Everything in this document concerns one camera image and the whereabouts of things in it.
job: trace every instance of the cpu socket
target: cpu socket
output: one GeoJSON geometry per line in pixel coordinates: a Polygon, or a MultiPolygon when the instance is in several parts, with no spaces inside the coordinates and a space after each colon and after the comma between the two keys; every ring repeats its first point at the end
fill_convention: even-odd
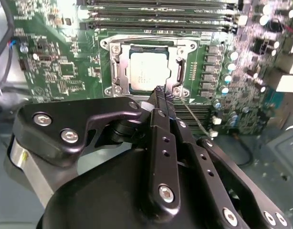
{"type": "Polygon", "coordinates": [[[183,87],[188,53],[198,48],[197,38],[119,34],[100,41],[110,52],[112,97],[148,98],[157,85],[177,97],[189,96],[183,87]]]}

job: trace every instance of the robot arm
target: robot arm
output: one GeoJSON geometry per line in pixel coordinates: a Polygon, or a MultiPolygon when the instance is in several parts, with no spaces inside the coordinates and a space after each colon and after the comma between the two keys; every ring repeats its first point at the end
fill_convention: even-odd
{"type": "Polygon", "coordinates": [[[43,228],[292,228],[213,141],[196,142],[172,101],[157,87],[141,106],[118,97],[21,108],[10,159],[46,208],[43,228]],[[78,176],[81,155],[121,142],[132,149],[78,176]]]}

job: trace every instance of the black metal bracket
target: black metal bracket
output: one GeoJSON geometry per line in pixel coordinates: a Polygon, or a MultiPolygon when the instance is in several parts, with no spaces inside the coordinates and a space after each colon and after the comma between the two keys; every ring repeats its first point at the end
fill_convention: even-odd
{"type": "Polygon", "coordinates": [[[206,149],[220,171],[225,186],[234,190],[241,200],[241,214],[254,229],[291,229],[280,209],[249,179],[213,141],[201,138],[198,145],[206,149]]]}
{"type": "Polygon", "coordinates": [[[13,133],[22,147],[53,165],[67,167],[80,157],[89,131],[99,138],[110,122],[137,119],[141,113],[139,105],[128,97],[29,104],[18,111],[13,133]],[[43,114],[50,118],[49,125],[35,122],[36,115],[43,114]],[[74,131],[76,142],[63,140],[64,130],[74,131]]]}
{"type": "Polygon", "coordinates": [[[23,155],[26,149],[58,167],[78,160],[91,133],[97,148],[128,141],[134,143],[133,148],[146,150],[142,211],[155,222],[173,223],[180,211],[178,161],[184,160],[194,174],[192,182],[200,185],[207,201],[209,228],[292,228],[214,142],[202,138],[196,143],[188,125],[176,117],[173,96],[164,93],[163,87],[154,90],[148,103],[153,106],[149,111],[128,97],[26,105],[17,114],[13,133],[23,155]],[[37,121],[38,115],[45,120],[37,121]],[[67,139],[65,131],[73,135],[67,139]],[[226,188],[234,190],[244,204],[241,213],[226,188]]]}

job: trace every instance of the mounting hole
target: mounting hole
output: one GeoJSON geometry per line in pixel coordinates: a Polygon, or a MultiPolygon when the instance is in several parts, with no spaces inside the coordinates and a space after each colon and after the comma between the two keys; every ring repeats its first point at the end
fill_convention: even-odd
{"type": "Polygon", "coordinates": [[[162,140],[164,140],[164,142],[170,142],[170,139],[168,139],[167,137],[163,137],[162,140]]]}
{"type": "Polygon", "coordinates": [[[284,181],[288,181],[289,179],[290,179],[290,177],[289,176],[287,176],[287,175],[281,175],[281,178],[282,178],[282,180],[284,180],[284,181]]]}
{"type": "Polygon", "coordinates": [[[163,151],[162,151],[162,154],[163,154],[164,156],[166,156],[166,157],[169,157],[169,156],[170,156],[170,154],[167,152],[167,150],[163,150],[163,151]]]}
{"type": "Polygon", "coordinates": [[[207,170],[207,173],[211,176],[211,177],[214,177],[214,174],[213,174],[213,172],[211,171],[211,170],[207,170]]]}
{"type": "Polygon", "coordinates": [[[203,154],[201,154],[200,157],[201,157],[203,160],[205,160],[205,161],[207,160],[206,156],[203,155],[203,154]]]}

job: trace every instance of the blue wire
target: blue wire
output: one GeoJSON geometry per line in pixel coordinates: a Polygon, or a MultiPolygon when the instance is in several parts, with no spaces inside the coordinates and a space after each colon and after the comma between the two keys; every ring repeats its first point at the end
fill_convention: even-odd
{"type": "Polygon", "coordinates": [[[16,40],[13,40],[13,41],[9,44],[9,48],[11,49],[12,46],[13,46],[14,44],[16,44],[16,40]]]}

